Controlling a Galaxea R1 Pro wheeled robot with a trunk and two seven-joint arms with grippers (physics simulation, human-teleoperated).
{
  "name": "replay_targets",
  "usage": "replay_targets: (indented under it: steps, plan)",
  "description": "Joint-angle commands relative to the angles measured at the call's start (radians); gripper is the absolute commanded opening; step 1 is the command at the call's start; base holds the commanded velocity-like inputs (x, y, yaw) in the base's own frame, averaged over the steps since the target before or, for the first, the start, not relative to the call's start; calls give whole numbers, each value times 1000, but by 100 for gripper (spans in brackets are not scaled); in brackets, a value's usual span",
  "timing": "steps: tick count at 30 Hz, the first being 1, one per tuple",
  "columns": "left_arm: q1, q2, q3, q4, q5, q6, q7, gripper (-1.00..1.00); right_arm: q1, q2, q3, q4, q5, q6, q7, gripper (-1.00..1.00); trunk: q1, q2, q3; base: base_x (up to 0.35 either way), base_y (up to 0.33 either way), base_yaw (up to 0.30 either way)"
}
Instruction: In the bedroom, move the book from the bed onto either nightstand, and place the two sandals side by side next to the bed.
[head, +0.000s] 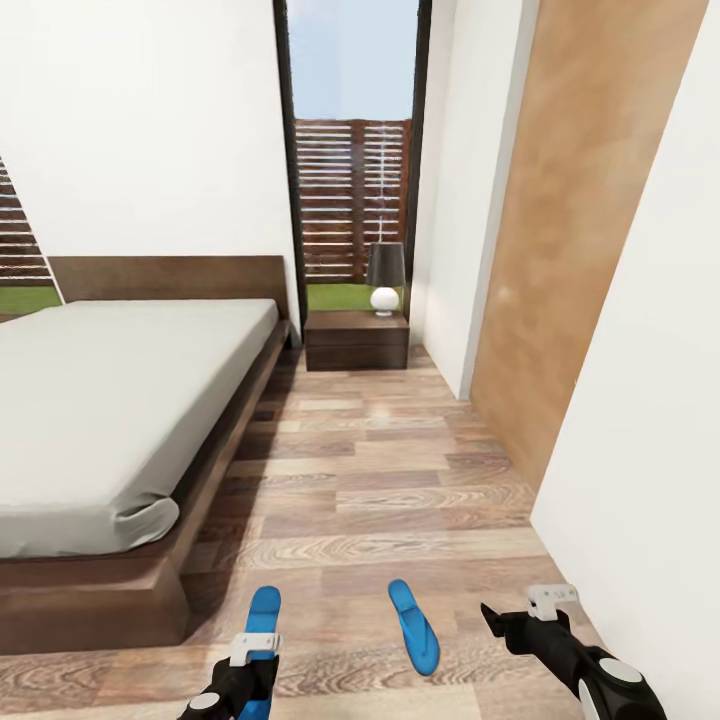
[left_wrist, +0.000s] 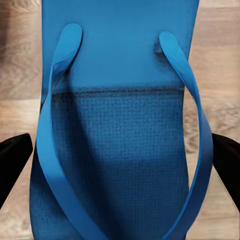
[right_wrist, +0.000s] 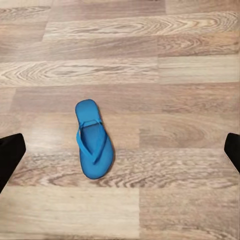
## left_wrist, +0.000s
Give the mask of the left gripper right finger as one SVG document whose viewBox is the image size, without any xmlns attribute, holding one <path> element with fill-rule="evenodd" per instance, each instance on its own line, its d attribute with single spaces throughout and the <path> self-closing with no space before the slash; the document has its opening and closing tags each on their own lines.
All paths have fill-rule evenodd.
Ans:
<svg viewBox="0 0 240 240">
<path fill-rule="evenodd" d="M 212 134 L 213 163 L 240 212 L 240 143 L 223 135 Z"/>
</svg>

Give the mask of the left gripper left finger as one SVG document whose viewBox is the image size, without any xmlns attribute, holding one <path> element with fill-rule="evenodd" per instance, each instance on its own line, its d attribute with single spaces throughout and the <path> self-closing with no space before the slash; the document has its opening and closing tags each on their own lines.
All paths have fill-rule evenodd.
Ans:
<svg viewBox="0 0 240 240">
<path fill-rule="evenodd" d="M 0 209 L 33 152 L 29 133 L 0 143 Z"/>
</svg>

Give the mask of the sandal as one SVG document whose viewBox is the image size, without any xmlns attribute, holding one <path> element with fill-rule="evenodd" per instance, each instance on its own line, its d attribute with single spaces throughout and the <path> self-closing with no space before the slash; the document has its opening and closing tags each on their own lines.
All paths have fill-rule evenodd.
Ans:
<svg viewBox="0 0 240 240">
<path fill-rule="evenodd" d="M 200 0 L 41 0 L 34 240 L 186 240 L 214 145 L 189 56 Z M 185 87 L 198 109 L 189 190 Z"/>
</svg>

